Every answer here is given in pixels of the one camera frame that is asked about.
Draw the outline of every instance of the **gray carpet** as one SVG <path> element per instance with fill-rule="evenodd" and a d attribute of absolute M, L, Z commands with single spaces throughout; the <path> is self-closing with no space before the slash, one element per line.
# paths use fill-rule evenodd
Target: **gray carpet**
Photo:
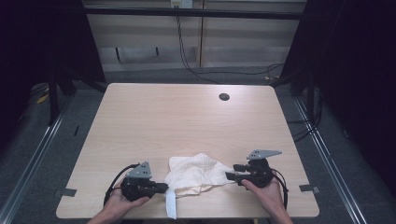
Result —
<path fill-rule="evenodd" d="M 207 68 L 197 71 L 232 71 L 257 73 L 265 71 L 263 67 L 249 68 Z M 273 70 L 271 77 L 278 75 Z M 205 74 L 221 84 L 265 85 L 266 74 Z M 205 83 L 214 82 L 198 78 L 186 69 L 167 69 L 155 71 L 114 72 L 106 74 L 107 83 L 145 82 L 145 83 Z M 87 220 L 64 220 L 55 215 L 60 198 L 54 196 L 56 189 L 66 186 L 78 154 L 92 125 L 93 118 L 103 94 L 90 86 L 76 82 L 77 94 L 68 98 L 60 94 L 60 105 L 70 100 L 63 122 L 52 140 L 44 160 L 35 174 L 35 178 L 26 192 L 21 206 L 12 223 L 85 223 Z M 296 104 L 290 96 L 289 86 L 276 88 L 276 94 L 286 120 L 302 119 Z M 0 203 L 3 205 L 21 176 L 24 167 L 33 155 L 43 136 L 50 117 L 49 102 L 41 105 L 34 102 L 24 114 L 18 133 L 8 146 L 7 154 L 0 160 L 1 184 Z M 330 109 L 324 103 L 322 120 L 318 126 L 333 159 L 349 185 L 353 195 L 361 206 L 368 223 L 394 223 L 396 221 L 396 202 L 377 174 L 367 165 L 353 140 L 344 137 L 342 125 L 338 123 Z M 291 134 L 300 133 L 305 128 L 302 123 L 290 123 Z M 296 143 L 303 161 L 308 179 L 313 186 L 320 188 L 316 194 L 320 214 L 314 218 L 295 218 L 295 223 L 353 223 L 346 210 L 330 175 L 308 135 Z"/>

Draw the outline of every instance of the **crumpled towel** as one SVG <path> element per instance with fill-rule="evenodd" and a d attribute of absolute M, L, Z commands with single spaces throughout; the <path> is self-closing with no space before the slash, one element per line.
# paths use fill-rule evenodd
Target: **crumpled towel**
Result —
<path fill-rule="evenodd" d="M 199 153 L 194 157 L 172 157 L 169 159 L 170 173 L 164 182 L 176 196 L 198 195 L 214 186 L 233 183 L 225 172 L 233 172 L 219 161 Z"/>

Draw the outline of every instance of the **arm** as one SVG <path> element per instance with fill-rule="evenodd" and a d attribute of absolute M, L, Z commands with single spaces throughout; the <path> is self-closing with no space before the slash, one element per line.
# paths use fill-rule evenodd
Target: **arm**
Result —
<path fill-rule="evenodd" d="M 283 206 L 282 196 L 280 194 L 279 182 L 273 178 L 270 184 L 265 188 L 259 189 L 250 181 L 244 179 L 242 184 L 256 195 L 262 204 L 262 208 L 268 212 L 271 218 L 277 224 L 290 224 L 292 223 L 288 212 Z"/>
<path fill-rule="evenodd" d="M 131 209 L 141 206 L 149 201 L 149 197 L 143 197 L 136 201 L 128 201 L 121 192 L 120 183 L 111 192 L 105 207 L 96 214 L 88 224 L 109 224 L 123 218 Z"/>

